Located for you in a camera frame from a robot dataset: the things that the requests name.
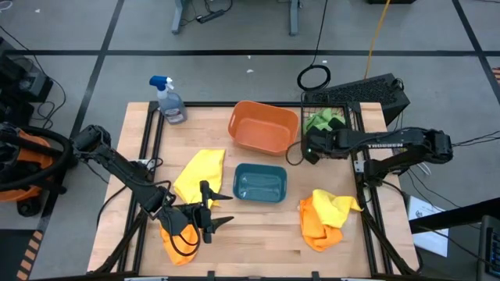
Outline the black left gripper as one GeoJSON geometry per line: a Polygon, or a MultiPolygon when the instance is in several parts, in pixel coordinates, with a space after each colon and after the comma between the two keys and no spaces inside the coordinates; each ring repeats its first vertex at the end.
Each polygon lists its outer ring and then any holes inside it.
{"type": "Polygon", "coordinates": [[[163,229],[171,236],[180,236],[182,231],[192,225],[195,230],[202,230],[202,239],[206,244],[212,242],[213,230],[217,230],[223,224],[228,223],[233,216],[221,217],[212,219],[211,210],[209,208],[209,199],[212,202],[231,200],[231,196],[219,194],[209,187],[209,182],[202,180],[200,182],[200,192],[202,201],[193,204],[174,205],[177,199],[175,194],[166,192],[166,196],[162,202],[162,210],[158,218],[162,223],[163,229]]]}

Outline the green microfiber towel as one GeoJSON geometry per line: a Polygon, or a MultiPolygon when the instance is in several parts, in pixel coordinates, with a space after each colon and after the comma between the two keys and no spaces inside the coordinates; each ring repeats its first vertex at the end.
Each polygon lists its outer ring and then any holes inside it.
{"type": "Polygon", "coordinates": [[[334,111],[332,108],[324,108],[309,115],[303,126],[303,132],[307,133],[312,128],[332,131],[344,129],[345,127],[345,118],[339,111],[334,111]]]}

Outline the yellow microfiber towel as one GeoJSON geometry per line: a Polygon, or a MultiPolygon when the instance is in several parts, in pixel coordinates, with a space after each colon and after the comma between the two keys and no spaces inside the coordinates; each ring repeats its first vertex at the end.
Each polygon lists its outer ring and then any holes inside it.
{"type": "Polygon", "coordinates": [[[337,229],[347,222],[350,211],[361,212],[363,210],[354,197],[336,196],[321,189],[313,191],[312,206],[323,225],[337,229]]]}
{"type": "Polygon", "coordinates": [[[186,204],[200,203],[202,192],[200,182],[205,180],[209,188],[219,193],[223,179],[224,149],[202,149],[185,166],[175,180],[173,187],[186,204]]]}

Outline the orange microfiber towel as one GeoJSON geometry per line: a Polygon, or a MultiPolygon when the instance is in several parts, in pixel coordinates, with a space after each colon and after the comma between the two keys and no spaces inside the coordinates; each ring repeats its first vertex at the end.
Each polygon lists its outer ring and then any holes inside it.
{"type": "Polygon", "coordinates": [[[313,207],[312,197],[300,200],[299,218],[302,237],[314,251],[324,252],[339,244],[343,239],[343,234],[339,229],[322,224],[313,207]]]}
{"type": "Polygon", "coordinates": [[[160,228],[162,245],[174,265],[186,265],[191,262],[198,252],[198,235],[193,225],[187,225],[180,236],[170,236],[160,228]]]}

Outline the teal plastic basket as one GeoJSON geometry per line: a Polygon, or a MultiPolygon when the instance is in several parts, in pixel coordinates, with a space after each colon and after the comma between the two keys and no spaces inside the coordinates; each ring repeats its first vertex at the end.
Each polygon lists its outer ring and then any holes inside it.
{"type": "Polygon", "coordinates": [[[287,171],[276,165],[241,163],[234,173],[233,193],[240,200],[280,203],[286,198],[287,171]]]}

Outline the black perforated computer case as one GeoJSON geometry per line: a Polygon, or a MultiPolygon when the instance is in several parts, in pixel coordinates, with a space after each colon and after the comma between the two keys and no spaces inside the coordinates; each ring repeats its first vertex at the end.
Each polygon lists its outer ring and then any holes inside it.
{"type": "Polygon", "coordinates": [[[307,105],[321,106],[379,103],[387,125],[410,105],[403,81],[392,73],[307,92],[302,95],[302,101],[307,105]]]}

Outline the orange plastic basket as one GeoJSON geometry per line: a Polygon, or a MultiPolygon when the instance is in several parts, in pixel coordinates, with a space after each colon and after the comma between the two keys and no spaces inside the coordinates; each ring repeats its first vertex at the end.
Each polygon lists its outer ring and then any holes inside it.
{"type": "Polygon", "coordinates": [[[285,154],[295,142],[298,129],[295,112],[256,101],[238,102],[227,127],[237,146],[272,156],[285,154]]]}

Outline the spray bottle with blue trigger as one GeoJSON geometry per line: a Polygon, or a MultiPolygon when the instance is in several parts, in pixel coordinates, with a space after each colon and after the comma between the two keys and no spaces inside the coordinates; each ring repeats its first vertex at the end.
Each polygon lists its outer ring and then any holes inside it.
{"type": "Polygon", "coordinates": [[[169,76],[152,76],[149,85],[157,89],[159,110],[169,124],[183,123],[188,119],[184,102],[173,92],[173,80],[169,76]]]}

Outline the grey desk leg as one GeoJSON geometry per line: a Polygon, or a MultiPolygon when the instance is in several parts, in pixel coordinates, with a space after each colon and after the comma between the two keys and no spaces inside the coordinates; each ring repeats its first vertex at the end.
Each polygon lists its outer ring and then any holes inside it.
{"type": "Polygon", "coordinates": [[[180,22],[183,16],[184,7],[188,0],[174,0],[174,14],[173,14],[173,22],[171,26],[172,34],[176,35],[180,32],[180,22]]]}
{"type": "Polygon", "coordinates": [[[298,10],[300,6],[299,0],[290,0],[289,5],[289,20],[290,20],[290,35],[296,36],[298,34],[298,10]]]}

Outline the black metal beam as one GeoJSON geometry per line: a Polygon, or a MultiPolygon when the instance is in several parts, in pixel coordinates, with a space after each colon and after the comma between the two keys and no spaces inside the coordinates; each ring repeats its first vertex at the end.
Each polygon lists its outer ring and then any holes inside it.
{"type": "Polygon", "coordinates": [[[480,222],[485,215],[500,219],[500,197],[409,221],[412,234],[480,222]]]}

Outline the black power strip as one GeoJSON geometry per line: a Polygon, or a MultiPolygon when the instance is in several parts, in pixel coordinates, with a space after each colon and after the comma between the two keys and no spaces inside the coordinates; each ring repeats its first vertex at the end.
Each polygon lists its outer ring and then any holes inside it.
{"type": "Polygon", "coordinates": [[[199,22],[200,24],[207,23],[211,20],[214,20],[218,17],[223,16],[225,13],[226,13],[225,10],[220,9],[220,10],[217,10],[215,12],[210,12],[209,14],[204,15],[204,16],[197,16],[196,21],[199,22]]]}

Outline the orange shop vacuum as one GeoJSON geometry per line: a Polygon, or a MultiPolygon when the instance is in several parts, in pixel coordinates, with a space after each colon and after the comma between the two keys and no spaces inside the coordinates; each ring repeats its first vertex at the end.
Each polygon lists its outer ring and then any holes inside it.
{"type": "Polygon", "coordinates": [[[63,135],[0,123],[0,203],[14,202],[21,216],[40,212],[43,191],[66,193],[55,178],[76,164],[70,140],[63,135]]]}

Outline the grey device with blue screen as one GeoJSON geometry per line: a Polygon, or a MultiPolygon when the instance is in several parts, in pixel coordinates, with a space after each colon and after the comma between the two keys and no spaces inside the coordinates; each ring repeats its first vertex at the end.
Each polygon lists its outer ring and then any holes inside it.
{"type": "Polygon", "coordinates": [[[500,281],[500,220],[485,215],[481,221],[477,281],[500,281]]]}

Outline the black equipment box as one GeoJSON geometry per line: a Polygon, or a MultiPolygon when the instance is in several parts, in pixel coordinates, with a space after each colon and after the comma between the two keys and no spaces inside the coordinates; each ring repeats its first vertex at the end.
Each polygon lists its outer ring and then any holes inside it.
{"type": "Polygon", "coordinates": [[[32,59],[13,55],[15,48],[0,37],[0,123],[28,125],[34,113],[32,103],[43,103],[53,86],[32,59]]]}

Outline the black aluminium table frame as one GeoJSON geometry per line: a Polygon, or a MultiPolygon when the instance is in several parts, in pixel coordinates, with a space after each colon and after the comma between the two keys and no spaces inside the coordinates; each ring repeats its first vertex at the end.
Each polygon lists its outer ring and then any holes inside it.
{"type": "Polygon", "coordinates": [[[336,195],[355,195],[356,182],[349,160],[302,162],[299,148],[288,157],[264,155],[237,147],[227,127],[232,104],[190,104],[186,123],[171,126],[159,118],[152,104],[131,102],[127,106],[117,149],[129,159],[162,159],[156,180],[175,180],[203,148],[222,148],[226,155],[221,191],[231,200],[213,209],[215,217],[233,216],[221,226],[212,243],[203,244],[193,261],[174,265],[163,248],[159,224],[147,221],[134,235],[120,257],[117,270],[141,276],[236,279],[263,281],[272,278],[369,277],[373,273],[396,272],[388,254],[380,247],[359,214],[351,214],[342,228],[342,241],[319,253],[303,240],[299,224],[299,202],[315,189],[336,195]],[[287,171],[286,198],[278,204],[237,199],[232,191],[234,172],[241,163],[277,165],[287,171]]]}

